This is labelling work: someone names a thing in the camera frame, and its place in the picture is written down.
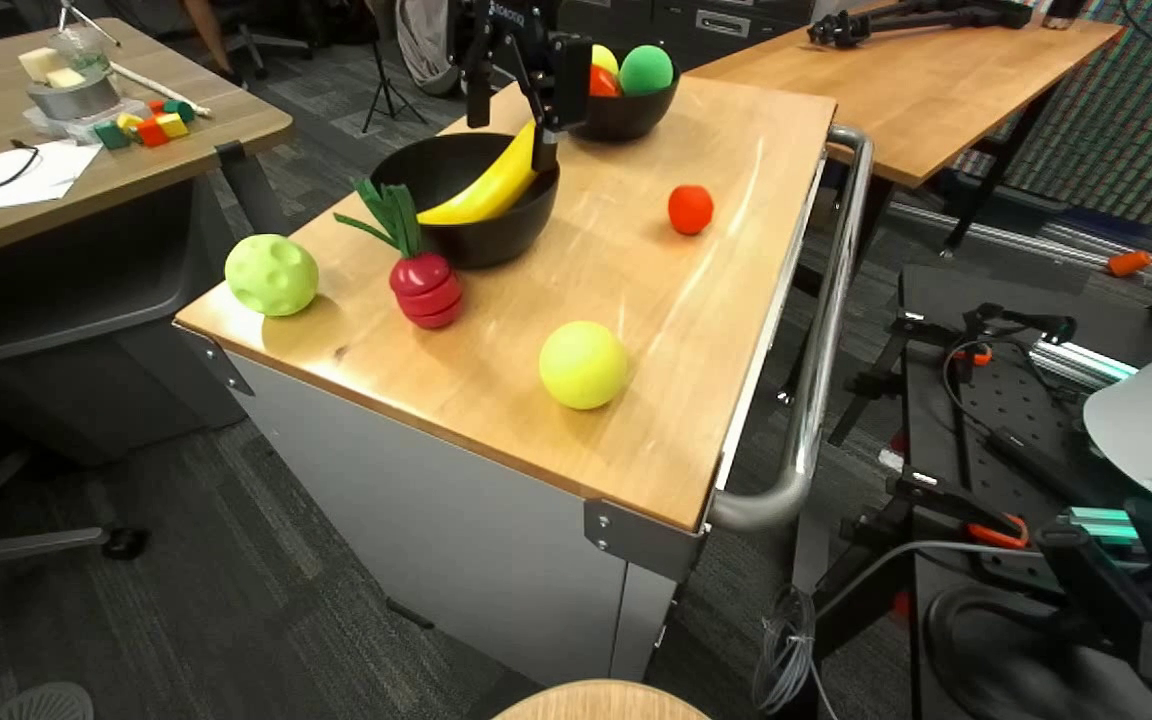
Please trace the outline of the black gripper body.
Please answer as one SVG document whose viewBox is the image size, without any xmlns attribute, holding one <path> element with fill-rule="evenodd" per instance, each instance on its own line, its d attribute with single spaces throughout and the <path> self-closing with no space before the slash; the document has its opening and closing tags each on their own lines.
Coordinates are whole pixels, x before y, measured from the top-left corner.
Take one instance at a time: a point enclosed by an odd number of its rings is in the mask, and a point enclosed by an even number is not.
<svg viewBox="0 0 1152 720">
<path fill-rule="evenodd" d="M 591 43 L 554 27 L 554 0 L 453 0 L 453 63 L 509 73 L 533 115 L 575 128 Z"/>
</svg>

